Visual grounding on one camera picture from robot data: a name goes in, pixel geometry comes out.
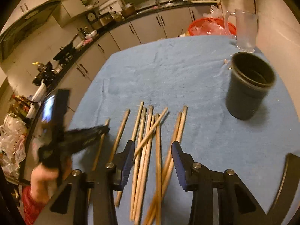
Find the person left hand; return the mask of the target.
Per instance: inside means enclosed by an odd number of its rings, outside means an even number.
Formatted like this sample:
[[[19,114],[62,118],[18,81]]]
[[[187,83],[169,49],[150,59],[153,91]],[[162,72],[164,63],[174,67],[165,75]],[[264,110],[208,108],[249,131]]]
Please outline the person left hand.
[[[42,163],[38,164],[31,173],[31,198],[39,204],[47,204],[50,199],[48,183],[56,181],[58,177],[57,168],[47,168]]]

